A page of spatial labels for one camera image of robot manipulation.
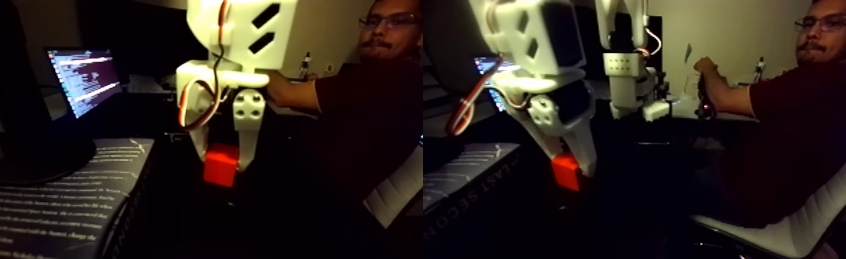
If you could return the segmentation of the person's left hand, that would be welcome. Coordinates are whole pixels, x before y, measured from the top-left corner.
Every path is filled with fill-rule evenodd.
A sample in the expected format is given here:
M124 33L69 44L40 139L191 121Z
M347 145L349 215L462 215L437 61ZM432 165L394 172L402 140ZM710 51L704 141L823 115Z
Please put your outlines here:
M289 99L288 88L291 86L291 81L277 70L265 70L263 73L269 77L269 82L266 86L267 94L276 105L286 105Z

